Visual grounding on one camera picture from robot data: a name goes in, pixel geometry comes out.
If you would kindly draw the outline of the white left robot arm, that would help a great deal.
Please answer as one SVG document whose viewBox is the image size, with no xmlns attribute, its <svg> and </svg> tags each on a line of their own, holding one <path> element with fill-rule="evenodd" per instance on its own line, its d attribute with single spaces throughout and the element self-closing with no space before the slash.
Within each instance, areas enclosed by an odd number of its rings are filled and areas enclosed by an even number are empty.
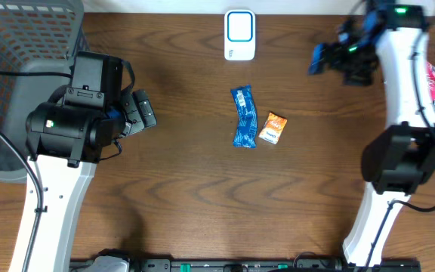
<svg viewBox="0 0 435 272">
<path fill-rule="evenodd" d="M 11 271 L 67 271 L 86 191 L 104 147 L 156 125 L 150 100 L 118 57 L 80 51 L 70 81 L 26 118 L 29 179 Z"/>
</svg>

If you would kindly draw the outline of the blue snack wrapper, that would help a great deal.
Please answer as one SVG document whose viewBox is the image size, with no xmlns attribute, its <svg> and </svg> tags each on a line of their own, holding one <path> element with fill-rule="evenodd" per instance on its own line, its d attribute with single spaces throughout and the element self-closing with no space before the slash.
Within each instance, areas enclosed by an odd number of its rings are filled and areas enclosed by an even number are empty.
<svg viewBox="0 0 435 272">
<path fill-rule="evenodd" d="M 258 132 L 258 115 L 251 86 L 240 86 L 230 93 L 236 106 L 238 125 L 233 139 L 234 147 L 256 148 L 255 138 Z"/>
</svg>

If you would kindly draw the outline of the orange tissue pack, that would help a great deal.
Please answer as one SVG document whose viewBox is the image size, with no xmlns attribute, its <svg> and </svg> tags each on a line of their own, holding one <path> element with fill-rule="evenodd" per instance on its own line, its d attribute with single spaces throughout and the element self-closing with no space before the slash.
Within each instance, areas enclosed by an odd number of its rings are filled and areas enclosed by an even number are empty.
<svg viewBox="0 0 435 272">
<path fill-rule="evenodd" d="M 286 118 L 278 116 L 275 113 L 269 113 L 263 128 L 258 134 L 258 137 L 269 143 L 277 144 L 283 129 L 286 126 L 286 123 Z"/>
</svg>

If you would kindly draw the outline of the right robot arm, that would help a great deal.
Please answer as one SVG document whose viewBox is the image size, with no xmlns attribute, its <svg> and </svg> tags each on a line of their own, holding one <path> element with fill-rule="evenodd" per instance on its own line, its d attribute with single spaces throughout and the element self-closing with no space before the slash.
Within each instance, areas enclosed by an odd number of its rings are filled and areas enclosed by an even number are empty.
<svg viewBox="0 0 435 272">
<path fill-rule="evenodd" d="M 308 72 L 342 72 L 346 85 L 369 86 L 381 70 L 386 96 L 384 131 L 365 147 L 365 190 L 342 244 L 344 269 L 384 268 L 382 250 L 400 210 L 435 172 L 435 109 L 427 80 L 433 21 L 420 5 L 365 0 L 361 26 L 348 17 L 338 40 L 314 48 Z"/>
</svg>

